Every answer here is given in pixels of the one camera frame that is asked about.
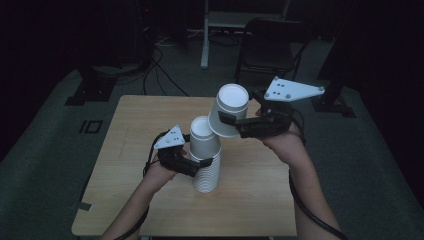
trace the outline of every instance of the wooden table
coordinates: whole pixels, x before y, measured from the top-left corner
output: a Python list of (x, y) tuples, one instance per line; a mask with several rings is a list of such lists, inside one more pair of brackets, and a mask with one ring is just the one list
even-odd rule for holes
[[(123, 96), (99, 153), (72, 232), (101, 235), (142, 179), (153, 139), (178, 124), (208, 115), (215, 98)], [(248, 117), (259, 108), (249, 103)], [(143, 236), (294, 236), (288, 167), (256, 139), (221, 138), (218, 186), (195, 190), (192, 178), (178, 174), (159, 191), (141, 227)]]

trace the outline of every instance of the table leg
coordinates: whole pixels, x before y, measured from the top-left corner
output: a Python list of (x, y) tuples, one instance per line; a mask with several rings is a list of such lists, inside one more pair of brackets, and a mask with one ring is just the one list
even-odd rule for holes
[(205, 0), (205, 15), (204, 15), (204, 36), (203, 36), (203, 50), (200, 67), (202, 69), (208, 68), (209, 60), (209, 0)]

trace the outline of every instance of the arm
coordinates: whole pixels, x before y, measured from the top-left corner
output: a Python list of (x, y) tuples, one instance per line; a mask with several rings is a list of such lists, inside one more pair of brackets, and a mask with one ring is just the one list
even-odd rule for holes
[[(260, 139), (278, 158), (290, 167), (294, 186), (305, 206), (318, 218), (340, 231), (339, 224), (330, 209), (315, 170), (303, 145), (299, 130), (292, 124), (289, 133)], [(295, 204), (296, 229), (299, 239), (338, 239), (309, 219)]]
[[(131, 229), (143, 216), (155, 193), (169, 180), (172, 180), (176, 174), (176, 172), (162, 167), (159, 162), (152, 163), (146, 176), (141, 180), (112, 224), (103, 233), (101, 239), (115, 239)], [(137, 239), (138, 235), (139, 229), (128, 239)]]

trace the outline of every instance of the white paper cup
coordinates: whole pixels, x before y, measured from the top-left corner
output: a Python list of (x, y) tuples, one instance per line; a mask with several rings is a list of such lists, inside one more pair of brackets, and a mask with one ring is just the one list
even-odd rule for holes
[(212, 158), (221, 151), (221, 142), (209, 126), (208, 117), (200, 116), (191, 122), (190, 152), (200, 159)]
[[(193, 161), (203, 160), (197, 158), (190, 152), (190, 158)], [(209, 167), (201, 168), (193, 178), (194, 188), (202, 193), (213, 191), (218, 185), (219, 172), (221, 167), (221, 155), (218, 153)]]
[(249, 94), (238, 84), (226, 84), (219, 90), (212, 110), (209, 113), (209, 126), (213, 132), (221, 137), (235, 137), (239, 133), (234, 126), (222, 123), (218, 111), (231, 114), (236, 119), (246, 118)]

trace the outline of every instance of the forearm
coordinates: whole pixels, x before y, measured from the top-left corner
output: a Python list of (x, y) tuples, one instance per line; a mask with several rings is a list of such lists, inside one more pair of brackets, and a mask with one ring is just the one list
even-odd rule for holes
[[(137, 186), (118, 216), (103, 233), (101, 239), (115, 239), (120, 237), (140, 220), (153, 199), (155, 191), (150, 189), (143, 181)], [(139, 230), (128, 239), (137, 239)]]
[[(337, 219), (322, 192), (315, 167), (309, 156), (306, 155), (306, 157), (307, 159), (299, 159), (302, 161), (301, 166), (297, 165), (290, 168), (293, 184), (299, 198), (316, 217), (340, 230)], [(313, 222), (297, 204), (295, 204), (295, 215), (299, 239), (338, 239)]]

